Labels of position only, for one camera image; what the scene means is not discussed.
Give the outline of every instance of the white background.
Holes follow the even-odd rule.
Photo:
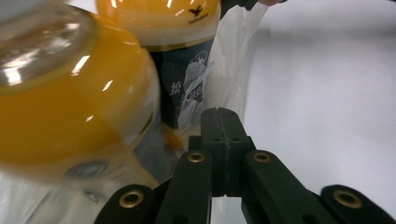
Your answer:
[[[71,4],[94,10],[92,1]],[[347,185],[396,217],[396,3],[270,7],[247,58],[245,127],[256,147],[315,193]]]

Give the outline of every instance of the transparent bottle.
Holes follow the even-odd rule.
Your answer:
[[[149,53],[117,24],[59,0],[2,1],[1,172],[105,198],[154,188],[174,158],[159,97]]]
[[[186,148],[186,127],[205,107],[208,56],[220,0],[96,0],[100,15],[134,33],[159,73],[163,126],[168,145]]]

